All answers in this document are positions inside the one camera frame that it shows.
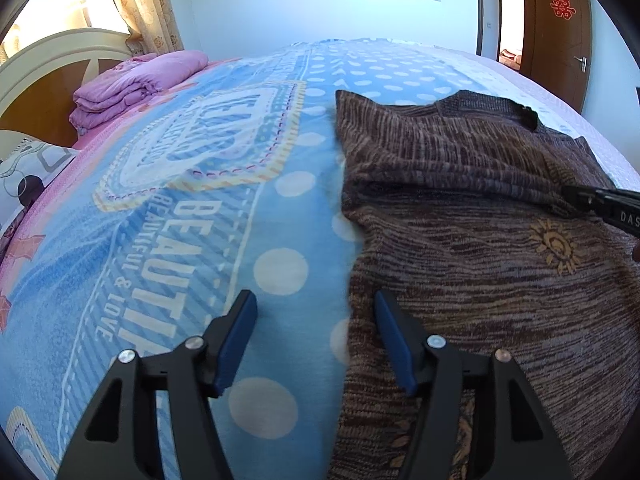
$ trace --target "folded pink blanket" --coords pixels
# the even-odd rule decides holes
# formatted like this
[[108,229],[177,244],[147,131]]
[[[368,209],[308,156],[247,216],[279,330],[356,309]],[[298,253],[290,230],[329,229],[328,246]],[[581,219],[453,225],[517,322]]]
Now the folded pink blanket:
[[[167,90],[202,70],[208,62],[204,52],[181,50],[139,63],[124,72],[117,71],[116,67],[76,90],[74,101],[86,111],[105,110],[136,90],[147,94]],[[102,77],[112,71],[120,73]]]
[[207,55],[197,50],[128,59],[76,90],[77,108],[69,121],[79,131],[95,128],[142,99],[180,84],[208,62]]

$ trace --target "brown wooden door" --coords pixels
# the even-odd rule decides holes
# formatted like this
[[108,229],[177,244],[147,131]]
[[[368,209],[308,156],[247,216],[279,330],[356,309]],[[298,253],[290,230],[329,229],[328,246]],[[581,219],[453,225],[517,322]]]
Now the brown wooden door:
[[591,60],[590,0],[524,0],[520,73],[582,110]]

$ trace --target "door handle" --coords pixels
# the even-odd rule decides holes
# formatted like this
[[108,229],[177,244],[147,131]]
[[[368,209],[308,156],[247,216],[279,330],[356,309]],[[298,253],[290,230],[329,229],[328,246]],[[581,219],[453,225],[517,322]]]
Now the door handle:
[[576,57],[574,56],[574,59],[576,61],[580,61],[580,68],[582,69],[582,72],[587,72],[587,57]]

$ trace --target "blue bed sheet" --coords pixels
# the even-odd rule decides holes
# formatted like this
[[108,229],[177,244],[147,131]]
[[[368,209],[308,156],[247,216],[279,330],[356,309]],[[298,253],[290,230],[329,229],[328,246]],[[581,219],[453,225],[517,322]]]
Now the blue bed sheet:
[[[362,246],[340,214],[335,91],[398,105],[485,91],[387,40],[297,44],[194,81],[118,137],[10,290],[0,280],[0,421],[41,479],[120,350],[174,348],[242,288],[257,295],[257,325],[212,402],[230,467],[238,480],[324,478]],[[165,396],[158,406],[166,477],[179,478]]]

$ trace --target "screw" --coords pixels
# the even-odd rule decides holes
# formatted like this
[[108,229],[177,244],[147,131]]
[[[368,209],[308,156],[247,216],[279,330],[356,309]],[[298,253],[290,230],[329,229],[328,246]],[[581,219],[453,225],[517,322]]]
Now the screw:
[[118,354],[118,361],[124,364],[132,362],[135,358],[136,353],[131,349],[123,350]]
[[427,338],[427,345],[431,348],[444,348],[444,345],[447,344],[447,340],[444,339],[441,335],[430,335]]
[[501,363],[508,363],[511,361],[511,353],[504,348],[498,348],[495,351],[495,358],[498,359]]
[[201,338],[199,335],[195,335],[193,337],[188,338],[187,341],[184,342],[184,345],[189,350],[197,350],[198,348],[202,348],[202,345],[204,345],[204,339]]

